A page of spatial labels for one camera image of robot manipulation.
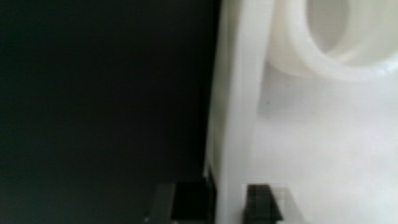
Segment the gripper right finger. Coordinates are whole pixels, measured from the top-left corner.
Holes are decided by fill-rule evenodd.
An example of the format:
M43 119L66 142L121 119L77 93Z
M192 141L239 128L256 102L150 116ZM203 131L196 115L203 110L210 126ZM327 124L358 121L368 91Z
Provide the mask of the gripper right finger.
M269 185L247 187L244 224L278 224L283 214Z

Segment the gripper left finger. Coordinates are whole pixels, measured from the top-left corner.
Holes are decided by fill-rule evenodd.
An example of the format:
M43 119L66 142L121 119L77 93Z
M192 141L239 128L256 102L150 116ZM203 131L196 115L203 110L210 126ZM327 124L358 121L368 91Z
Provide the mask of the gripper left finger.
M214 192L205 181L159 185L144 224L214 224Z

